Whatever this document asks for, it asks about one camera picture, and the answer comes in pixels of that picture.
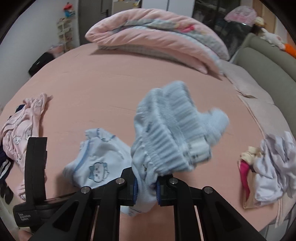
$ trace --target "headboard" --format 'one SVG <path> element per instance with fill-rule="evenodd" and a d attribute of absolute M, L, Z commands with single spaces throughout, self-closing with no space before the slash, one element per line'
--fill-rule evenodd
<path fill-rule="evenodd" d="M 250 33 L 234 64 L 248 71 L 270 94 L 296 137 L 296 59 Z"/>

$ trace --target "silver bolt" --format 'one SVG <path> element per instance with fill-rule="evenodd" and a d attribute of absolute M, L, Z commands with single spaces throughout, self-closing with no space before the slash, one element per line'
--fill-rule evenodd
<path fill-rule="evenodd" d="M 117 184 L 123 184 L 124 183 L 124 179 L 121 178 L 121 177 L 117 178 L 115 181 L 116 181 Z"/>
<path fill-rule="evenodd" d="M 178 183 L 178 179 L 172 177 L 172 178 L 169 180 L 169 182 L 170 182 L 171 184 L 177 184 L 177 183 Z"/>
<path fill-rule="evenodd" d="M 210 194 L 210 193 L 213 192 L 213 188 L 211 188 L 211 187 L 205 187 L 204 191 L 205 191 L 205 193 Z"/>
<path fill-rule="evenodd" d="M 88 187 L 88 186 L 85 186 L 85 187 L 82 187 L 82 188 L 81 188 L 81 192 L 82 192 L 82 193 L 88 193 L 90 190 L 91 190 L 91 189 L 90 189 L 90 187 Z"/>

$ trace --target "white cabinet door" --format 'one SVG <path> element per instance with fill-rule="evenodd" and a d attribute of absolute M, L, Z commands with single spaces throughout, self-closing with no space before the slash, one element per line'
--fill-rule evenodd
<path fill-rule="evenodd" d="M 158 8 L 167 10 L 167 6 L 168 0 L 142 0 L 142 8 Z"/>
<path fill-rule="evenodd" d="M 169 0 L 168 11 L 192 17 L 195 0 Z"/>

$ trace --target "pink bed sheet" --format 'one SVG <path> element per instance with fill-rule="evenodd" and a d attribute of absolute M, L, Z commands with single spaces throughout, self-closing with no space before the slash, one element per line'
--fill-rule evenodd
<path fill-rule="evenodd" d="M 259 146 L 263 138 L 246 106 L 226 79 L 204 75 L 165 60 L 83 45 L 47 64 L 6 105 L 0 125 L 23 99 L 41 92 L 53 95 L 41 119 L 40 135 L 47 142 L 47 198 L 75 191 L 62 176 L 66 164 L 79 152 L 84 131 L 103 127 L 128 145 L 134 140 L 133 117 L 145 94 L 173 80 L 184 81 L 200 111 L 222 109 L 230 119 L 225 134 L 213 148 L 213 158 L 193 172 L 176 173 L 188 185 L 216 189 L 257 230 L 277 214 L 277 203 L 258 209 L 242 207 L 242 185 L 237 161 L 248 146 Z M 15 190 L 22 175 L 14 165 L 7 178 Z M 172 207 L 154 206 L 137 217 L 120 216 L 121 240 L 174 240 Z"/>

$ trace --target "gray door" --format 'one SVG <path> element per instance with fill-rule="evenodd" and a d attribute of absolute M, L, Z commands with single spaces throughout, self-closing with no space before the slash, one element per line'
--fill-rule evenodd
<path fill-rule="evenodd" d="M 112 0 L 79 0 L 78 24 L 80 45 L 87 44 L 86 32 L 98 21 L 111 15 Z"/>

